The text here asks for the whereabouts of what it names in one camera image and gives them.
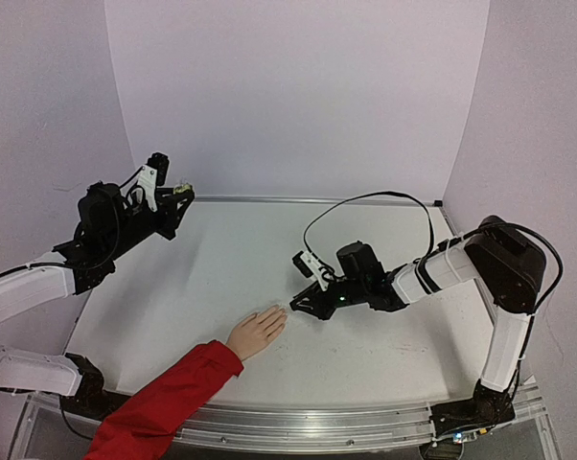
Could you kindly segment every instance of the white robotic arm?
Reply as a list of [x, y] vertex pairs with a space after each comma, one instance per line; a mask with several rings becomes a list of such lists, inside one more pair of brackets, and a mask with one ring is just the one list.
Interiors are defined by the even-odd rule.
[[[559, 264], [557, 279], [540, 298], [546, 257], [519, 230], [542, 242]], [[293, 310], [322, 320], [330, 319], [337, 308], [357, 304], [369, 304], [377, 311], [399, 311], [440, 290], [481, 280], [496, 306], [486, 364], [473, 397], [433, 406], [432, 421], [438, 435], [446, 435], [464, 429], [466, 420], [473, 429], [480, 429], [514, 418], [509, 388], [513, 379], [519, 383], [519, 362], [534, 315], [563, 272], [561, 259], [548, 241], [528, 228], [491, 216], [465, 238], [443, 241], [435, 250], [431, 245], [423, 258], [391, 272], [385, 272], [371, 246], [360, 241], [339, 249], [337, 258], [344, 271], [341, 277], [310, 250], [293, 258], [297, 268], [314, 281], [293, 298]]]
[[[472, 279], [480, 279], [478, 270], [465, 252], [465, 245], [466, 241], [462, 241], [427, 260], [427, 273], [441, 290]], [[418, 302], [432, 293], [427, 292], [424, 287], [426, 284], [419, 280], [417, 266], [418, 264], [404, 266], [393, 281], [395, 292], [406, 305]], [[526, 312], [514, 313], [496, 306], [491, 346], [480, 377], [480, 383], [484, 387], [503, 392], [510, 386], [529, 321], [530, 314]]]
[[[115, 270], [114, 261], [153, 233], [175, 236], [195, 195], [190, 185], [163, 188], [169, 159], [155, 153], [122, 196], [116, 184], [91, 186], [79, 203], [72, 241], [0, 274], [0, 324], [50, 300], [80, 294]], [[92, 365], [81, 356], [48, 356], [0, 345], [0, 390], [74, 397]]]

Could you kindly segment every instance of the red jacket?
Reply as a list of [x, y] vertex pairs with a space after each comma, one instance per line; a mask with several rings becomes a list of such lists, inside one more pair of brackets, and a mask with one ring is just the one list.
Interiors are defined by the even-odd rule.
[[159, 458], [180, 425], [242, 370], [220, 342], [197, 345], [104, 420], [84, 460]]

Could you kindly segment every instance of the human arm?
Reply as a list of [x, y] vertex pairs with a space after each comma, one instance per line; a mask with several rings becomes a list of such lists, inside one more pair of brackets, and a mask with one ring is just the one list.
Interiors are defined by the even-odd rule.
[[184, 420], [238, 376], [242, 360], [271, 343], [286, 318], [278, 308], [254, 313], [234, 328], [226, 346], [215, 340], [194, 347], [104, 420], [85, 460], [159, 458]]

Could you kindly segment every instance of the white table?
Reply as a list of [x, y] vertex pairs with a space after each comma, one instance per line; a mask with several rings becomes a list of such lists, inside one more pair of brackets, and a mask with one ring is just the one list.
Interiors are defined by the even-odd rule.
[[[329, 205], [195, 202], [178, 236], [153, 236], [97, 287], [68, 344], [132, 394], [202, 341], [224, 340], [241, 318], [288, 306], [310, 282], [292, 265], [305, 226]], [[451, 233], [429, 208], [436, 240]], [[369, 242], [385, 269], [427, 249], [427, 220], [412, 206], [347, 205], [311, 230], [312, 248], [338, 266], [344, 244]], [[289, 312], [288, 327], [246, 363], [214, 402], [237, 406], [345, 407], [468, 398], [493, 330], [473, 283], [405, 310], [338, 310], [330, 321]]]

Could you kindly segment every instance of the mannequin hand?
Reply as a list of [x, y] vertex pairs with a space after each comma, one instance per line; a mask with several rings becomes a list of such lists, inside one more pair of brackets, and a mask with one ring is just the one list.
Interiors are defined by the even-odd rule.
[[275, 305], [263, 313], [252, 313], [238, 324], [227, 340], [227, 347], [246, 361], [273, 342], [284, 330], [287, 314]]

